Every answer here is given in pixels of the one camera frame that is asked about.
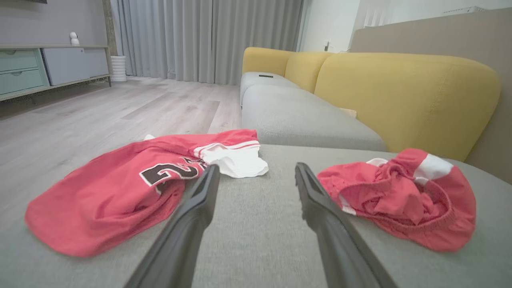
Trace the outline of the medium yellow sofa backrest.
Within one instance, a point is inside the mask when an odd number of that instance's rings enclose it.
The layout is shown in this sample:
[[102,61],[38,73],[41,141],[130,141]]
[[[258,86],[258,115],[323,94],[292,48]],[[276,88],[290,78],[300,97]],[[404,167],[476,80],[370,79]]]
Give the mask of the medium yellow sofa backrest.
[[295,52],[287,62],[284,77],[299,88],[314,92],[319,71],[330,52]]

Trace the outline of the large grey sofa chaise seat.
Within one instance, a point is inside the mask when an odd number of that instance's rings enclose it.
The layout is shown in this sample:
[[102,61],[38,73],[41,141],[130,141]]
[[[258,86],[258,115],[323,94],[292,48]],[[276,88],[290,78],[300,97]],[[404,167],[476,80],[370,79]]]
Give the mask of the large grey sofa chaise seat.
[[[327,288],[318,241],[302,220],[294,167],[316,173],[391,153],[264,145],[269,172],[223,176],[192,288]],[[86,163],[45,152],[0,164],[0,288],[122,288],[163,224],[92,257],[55,253],[24,224],[28,203]],[[477,201],[476,231],[457,253],[436,253],[371,222],[349,220],[399,288],[512,288],[512,185],[457,162]]]

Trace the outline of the small grey sofa seat cushion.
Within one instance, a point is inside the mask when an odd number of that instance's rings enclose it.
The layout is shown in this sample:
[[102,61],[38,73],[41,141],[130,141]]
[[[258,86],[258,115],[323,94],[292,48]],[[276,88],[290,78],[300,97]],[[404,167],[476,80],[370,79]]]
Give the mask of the small grey sofa seat cushion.
[[[267,75],[273,75],[274,78],[268,78],[268,77],[259,77],[259,74],[267,74]],[[243,99],[245,92],[247,89],[249,89],[252,86],[260,85],[260,84],[270,84],[274,86],[279,87],[287,87],[287,88],[299,88],[296,84],[294,84],[292,81],[287,80],[285,77],[273,74],[273,73],[267,73],[267,72],[245,72],[243,73],[241,77],[241,83],[240,83],[240,105],[243,106]]]

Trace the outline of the red white numbered jersey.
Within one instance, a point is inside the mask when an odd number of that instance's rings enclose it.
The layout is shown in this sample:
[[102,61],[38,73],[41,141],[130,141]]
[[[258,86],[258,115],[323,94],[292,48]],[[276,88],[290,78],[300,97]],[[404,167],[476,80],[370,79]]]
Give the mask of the red white numbered jersey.
[[58,253],[104,253],[172,215],[187,180],[211,165],[231,178],[265,175],[255,130],[146,136],[92,159],[32,200],[25,223]]

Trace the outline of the low TV cabinet with drawers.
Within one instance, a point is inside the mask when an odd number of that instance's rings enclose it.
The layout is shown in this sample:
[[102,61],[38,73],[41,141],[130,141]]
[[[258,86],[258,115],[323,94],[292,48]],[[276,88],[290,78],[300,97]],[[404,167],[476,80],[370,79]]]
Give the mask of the low TV cabinet with drawers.
[[107,46],[0,46],[0,102],[95,80],[112,84]]

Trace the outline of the yellow sofa end backrest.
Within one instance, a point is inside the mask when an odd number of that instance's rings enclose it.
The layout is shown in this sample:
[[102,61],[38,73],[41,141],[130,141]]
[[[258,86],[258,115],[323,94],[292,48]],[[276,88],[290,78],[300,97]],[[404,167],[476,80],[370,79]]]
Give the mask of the yellow sofa end backrest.
[[242,59],[242,74],[247,72],[267,72],[285,76],[289,58],[295,52],[269,48],[248,47]]

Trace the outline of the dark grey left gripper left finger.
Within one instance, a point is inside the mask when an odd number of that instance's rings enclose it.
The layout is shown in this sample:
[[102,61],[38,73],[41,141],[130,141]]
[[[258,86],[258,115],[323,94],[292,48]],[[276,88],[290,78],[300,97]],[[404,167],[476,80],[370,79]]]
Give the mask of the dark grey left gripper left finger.
[[213,219],[219,181],[219,166],[209,166],[123,288],[191,288],[202,237]]

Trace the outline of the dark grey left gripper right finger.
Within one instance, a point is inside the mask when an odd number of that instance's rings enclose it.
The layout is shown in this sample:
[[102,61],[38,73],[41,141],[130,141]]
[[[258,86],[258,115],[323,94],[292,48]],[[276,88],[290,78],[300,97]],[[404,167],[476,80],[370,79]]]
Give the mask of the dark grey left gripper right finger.
[[316,234],[329,288],[398,288],[309,166],[298,162],[302,218]]

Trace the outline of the red white shorts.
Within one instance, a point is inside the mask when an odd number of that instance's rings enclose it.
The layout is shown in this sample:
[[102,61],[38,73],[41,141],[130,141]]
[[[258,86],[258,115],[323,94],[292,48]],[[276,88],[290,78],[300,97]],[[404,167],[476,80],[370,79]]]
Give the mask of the red white shorts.
[[476,228],[476,199],[462,171],[423,150],[331,166],[317,178],[343,212],[430,250],[456,252]]

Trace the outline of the white ribbed vase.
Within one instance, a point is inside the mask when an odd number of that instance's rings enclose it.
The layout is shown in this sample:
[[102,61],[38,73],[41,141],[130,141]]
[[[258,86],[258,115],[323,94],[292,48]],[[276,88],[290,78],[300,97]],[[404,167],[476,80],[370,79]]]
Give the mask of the white ribbed vase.
[[126,57],[124,55],[112,55],[110,57],[112,73],[110,80],[115,83],[127,82]]

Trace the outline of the grey pleated curtain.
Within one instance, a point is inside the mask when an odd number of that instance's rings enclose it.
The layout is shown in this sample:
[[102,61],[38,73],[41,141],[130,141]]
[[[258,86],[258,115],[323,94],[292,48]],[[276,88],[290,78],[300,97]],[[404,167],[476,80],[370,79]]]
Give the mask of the grey pleated curtain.
[[248,47],[294,51],[304,0],[110,0],[129,76],[238,85]]

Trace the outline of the large yellow sofa backrest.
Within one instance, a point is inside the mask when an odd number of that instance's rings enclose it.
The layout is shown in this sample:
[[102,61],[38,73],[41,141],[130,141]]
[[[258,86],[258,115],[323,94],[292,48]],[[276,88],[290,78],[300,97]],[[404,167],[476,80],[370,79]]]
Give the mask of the large yellow sofa backrest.
[[499,75],[445,55],[342,53],[328,57],[314,93],[357,112],[389,152],[416,148],[464,162],[500,98]]

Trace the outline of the wide grey sofa seat cushion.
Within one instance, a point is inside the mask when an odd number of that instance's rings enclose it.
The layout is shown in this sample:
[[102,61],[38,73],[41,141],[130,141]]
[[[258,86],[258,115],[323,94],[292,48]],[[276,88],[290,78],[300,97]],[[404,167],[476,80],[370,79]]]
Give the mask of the wide grey sofa seat cushion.
[[386,151],[372,129],[305,90],[258,84],[242,99],[243,129],[262,144]]

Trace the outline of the white device on partition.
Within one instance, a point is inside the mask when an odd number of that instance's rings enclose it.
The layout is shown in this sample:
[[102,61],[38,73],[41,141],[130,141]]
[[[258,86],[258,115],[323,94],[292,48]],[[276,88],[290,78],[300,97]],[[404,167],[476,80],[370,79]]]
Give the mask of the white device on partition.
[[487,11],[487,9],[479,7],[479,6],[470,6],[470,7],[445,11],[442,13],[442,15],[448,16],[448,15],[467,14],[467,13],[482,12],[482,11]]

